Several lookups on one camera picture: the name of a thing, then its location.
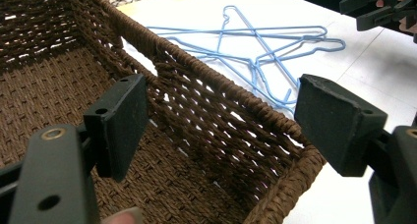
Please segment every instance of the blue wire hanger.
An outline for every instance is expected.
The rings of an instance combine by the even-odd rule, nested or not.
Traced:
[[[230,16],[227,14],[228,10],[234,11],[240,20],[245,24],[245,28],[226,28],[230,22]],[[296,100],[290,100],[292,94],[291,87],[287,90],[285,95],[281,97],[275,96],[270,89],[268,79],[262,69],[262,66],[269,63],[275,63],[275,65],[281,70],[281,73],[286,76],[292,87],[297,91],[300,87],[298,79],[290,73],[290,71],[282,63],[283,61],[301,58],[304,56],[312,55],[317,51],[334,52],[343,50],[346,44],[343,40],[337,38],[327,38],[328,30],[322,26],[303,26],[303,27],[274,27],[274,28],[254,28],[248,19],[236,6],[225,6],[223,8],[224,21],[221,25],[221,29],[189,29],[189,28],[170,28],[170,27],[148,27],[149,29],[160,30],[158,35],[164,36],[166,39],[175,41],[183,46],[183,49],[187,52],[194,53],[199,59],[212,59],[220,61],[225,67],[229,68],[234,74],[236,74],[245,83],[251,86],[252,93],[254,95],[262,95],[274,109],[285,109],[290,113],[294,113],[294,105]],[[297,34],[276,34],[276,33],[262,33],[260,31],[276,31],[276,30],[292,30],[297,31]],[[194,33],[206,33],[214,34],[217,36],[217,44],[215,49],[207,49],[199,45],[195,45],[180,39],[178,36],[183,34],[194,34]],[[235,56],[227,53],[220,52],[222,40],[225,36],[252,36],[265,50],[265,53],[257,56],[254,60],[245,56]],[[292,40],[283,46],[272,49],[266,42],[265,38],[278,38]],[[300,46],[304,43],[320,43],[320,42],[332,42],[337,43],[337,47],[314,47],[312,50],[292,54],[292,51],[288,51],[286,54],[277,56],[276,53],[281,52],[290,47],[296,45]],[[250,72],[251,79],[245,77],[239,70],[233,67],[233,62],[239,62],[245,64]]]

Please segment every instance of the table surface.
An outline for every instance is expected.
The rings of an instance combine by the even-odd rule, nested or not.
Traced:
[[[388,113],[389,132],[398,125],[412,123],[417,110],[417,45],[410,36],[385,28],[359,32],[355,20],[303,0],[142,0],[119,9],[146,27],[203,29],[220,27],[226,5],[237,6],[256,27],[326,27],[329,37],[346,42],[346,49],[288,61],[285,65],[293,75],[325,77],[363,97]],[[237,19],[232,19],[235,22],[230,24],[232,27],[243,28]],[[209,38],[200,35],[190,40],[212,44]],[[126,48],[152,68],[143,57]],[[235,40],[225,42],[222,48],[249,56],[259,51],[256,44]],[[237,84],[249,87],[230,75],[230,71],[208,64]],[[285,80],[279,72],[271,70],[268,77],[270,83],[276,83],[277,93],[286,88],[282,87]],[[367,169],[362,178],[342,178],[326,165],[284,223],[374,223],[368,190],[371,174],[372,170]]]

